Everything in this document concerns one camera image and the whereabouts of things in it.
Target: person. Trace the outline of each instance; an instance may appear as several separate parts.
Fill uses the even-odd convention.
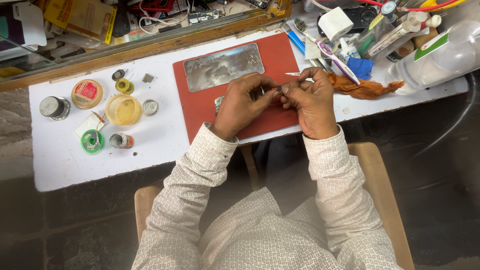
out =
[[[334,90],[324,71],[303,70],[282,85],[282,93],[272,89],[277,86],[258,73],[229,83],[213,124],[202,125],[164,180],[133,270],[401,269],[372,198],[362,189],[358,158],[349,155],[336,124]],[[199,220],[211,188],[227,177],[235,134],[279,94],[283,108],[297,109],[315,198],[282,215],[272,193],[262,188],[218,216],[201,236]]]

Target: patterned shirt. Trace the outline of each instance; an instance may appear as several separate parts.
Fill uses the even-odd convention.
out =
[[[328,139],[303,136],[310,176],[317,181],[315,198],[282,216],[263,188],[221,214],[200,237],[210,187],[226,180],[238,144],[236,137],[224,141],[209,127],[204,123],[164,180],[133,270],[401,269],[340,126]]]

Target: green label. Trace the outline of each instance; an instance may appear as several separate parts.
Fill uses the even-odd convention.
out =
[[[383,18],[384,16],[381,13],[378,14],[368,26],[368,32],[370,32]]]
[[[429,42],[425,43],[422,47],[418,48],[415,52],[414,61],[421,59],[422,57],[438,49],[441,45],[447,43],[448,33],[450,32],[450,29],[451,28],[445,30],[443,33],[439,34]]]

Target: red rubber mat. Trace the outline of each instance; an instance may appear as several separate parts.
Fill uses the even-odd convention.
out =
[[[256,43],[258,45],[260,58],[262,59],[265,69],[263,75],[272,77],[279,84],[295,79],[294,76],[285,75],[285,73],[299,72],[287,34],[281,33],[264,37],[225,50],[249,43]],[[213,123],[215,120],[215,99],[225,95],[228,84],[191,93],[188,90],[187,76],[183,68],[183,62],[185,60],[173,63],[173,71],[177,81],[183,117],[185,118],[185,124],[187,126],[188,139],[190,143],[192,143],[202,123]],[[294,108],[289,108],[288,110],[283,109],[280,96],[277,96],[272,101],[270,107],[265,109],[257,119],[253,120],[252,123],[237,133],[237,137],[238,139],[244,139],[298,123],[296,110]]]

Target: shirt cuff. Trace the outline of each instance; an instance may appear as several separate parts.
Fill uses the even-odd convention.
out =
[[[188,155],[198,165],[213,171],[226,168],[239,144],[237,137],[224,141],[210,131],[210,123],[203,123],[193,139]]]
[[[347,142],[342,127],[337,125],[338,134],[322,140],[309,139],[305,134],[303,141],[310,161],[309,171],[312,179],[318,180],[326,171],[336,170],[350,162]]]

